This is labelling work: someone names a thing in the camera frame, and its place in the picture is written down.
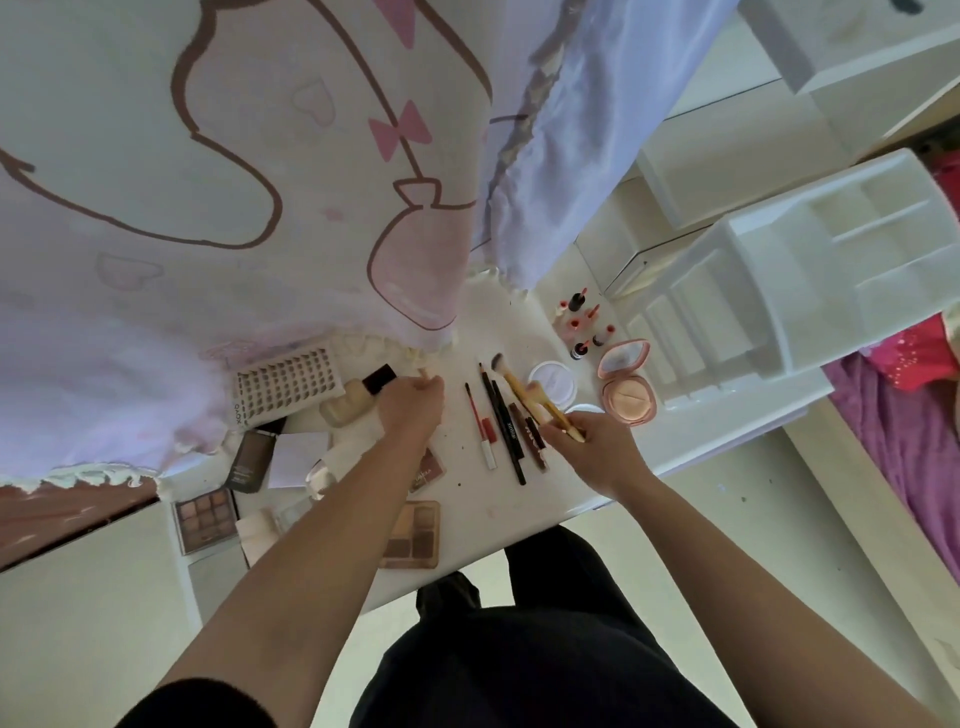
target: hand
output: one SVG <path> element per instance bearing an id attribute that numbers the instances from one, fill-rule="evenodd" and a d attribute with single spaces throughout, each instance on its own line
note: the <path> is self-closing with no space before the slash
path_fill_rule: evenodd
<path id="1" fill-rule="evenodd" d="M 386 434 L 402 434 L 426 446 L 444 412 L 444 380 L 399 376 L 380 392 L 376 409 Z"/>
<path id="2" fill-rule="evenodd" d="M 584 433 L 585 443 L 553 423 L 541 427 L 540 435 L 601 496 L 620 500 L 641 478 L 653 477 L 626 425 L 595 412 L 571 412 L 567 417 Z"/>

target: forearm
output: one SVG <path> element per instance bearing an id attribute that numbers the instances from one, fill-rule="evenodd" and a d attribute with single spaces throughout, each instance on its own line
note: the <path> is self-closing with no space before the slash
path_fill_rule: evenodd
<path id="1" fill-rule="evenodd" d="M 307 725 L 363 606 L 424 442 L 377 443 L 240 581 L 163 682 L 214 677 Z"/>
<path id="2" fill-rule="evenodd" d="M 900 685 L 655 477 L 638 478 L 620 495 L 759 726 L 939 725 Z"/>

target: eyeshadow palette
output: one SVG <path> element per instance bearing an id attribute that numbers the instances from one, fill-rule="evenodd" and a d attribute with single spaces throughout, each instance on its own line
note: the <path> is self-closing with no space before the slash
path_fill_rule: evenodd
<path id="1" fill-rule="evenodd" d="M 435 569 L 440 562 L 440 503 L 406 503 L 380 559 L 381 569 Z"/>
<path id="2" fill-rule="evenodd" d="M 225 488 L 176 503 L 174 511 L 180 533 L 180 550 L 184 554 L 236 535 L 236 507 Z"/>

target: purple fabric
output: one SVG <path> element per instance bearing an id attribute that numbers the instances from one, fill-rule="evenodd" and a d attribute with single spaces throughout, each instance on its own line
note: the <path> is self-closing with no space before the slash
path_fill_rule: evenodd
<path id="1" fill-rule="evenodd" d="M 833 404 L 960 583 L 960 444 L 948 410 L 930 387 L 896 389 L 858 353 L 824 373 Z"/>

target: small bottle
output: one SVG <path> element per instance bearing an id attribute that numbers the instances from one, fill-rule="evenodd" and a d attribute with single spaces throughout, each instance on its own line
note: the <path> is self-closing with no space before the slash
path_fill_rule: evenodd
<path id="1" fill-rule="evenodd" d="M 614 326 L 613 324 L 610 324 L 609 326 L 607 326 L 607 328 L 605 328 L 602 331 L 597 331 L 595 334 L 593 334 L 593 339 L 592 339 L 593 346 L 602 347 L 604 344 L 610 341 L 615 331 L 616 331 L 616 326 Z"/>
<path id="2" fill-rule="evenodd" d="M 582 359 L 587 355 L 587 342 L 582 341 L 579 344 L 574 344 L 573 349 L 570 350 L 570 358 L 573 360 Z"/>
<path id="3" fill-rule="evenodd" d="M 593 325 L 597 323 L 597 311 L 600 310 L 600 304 L 598 303 L 591 310 L 587 312 L 587 326 L 593 328 Z"/>
<path id="4" fill-rule="evenodd" d="M 581 309 L 584 303 L 587 302 L 587 289 L 584 288 L 580 293 L 575 293 L 570 298 L 570 303 L 567 306 L 570 310 L 570 313 L 576 313 Z"/>
<path id="5" fill-rule="evenodd" d="M 567 302 L 567 301 L 560 301 L 560 305 L 558 305 L 558 306 L 557 306 L 557 309 L 553 312 L 553 323 L 554 323 L 554 326 L 555 326 L 556 324 L 558 324 L 564 316 L 566 316 L 566 312 L 567 312 L 567 310 L 568 310 L 568 307 L 569 307 L 569 302 Z"/>
<path id="6" fill-rule="evenodd" d="M 561 331 L 561 340 L 569 347 L 572 347 L 580 334 L 580 319 L 570 319 L 566 322 Z"/>
<path id="7" fill-rule="evenodd" d="M 243 434 L 240 448 L 230 465 L 225 488 L 240 493 L 256 493 L 263 485 L 270 461 L 274 458 L 276 438 L 283 431 L 287 418 L 257 425 Z"/>
<path id="8" fill-rule="evenodd" d="M 349 425 L 373 409 L 375 397 L 388 383 L 396 379 L 394 370 L 384 364 L 363 379 L 344 382 L 345 394 L 320 404 L 320 414 L 331 427 Z"/>

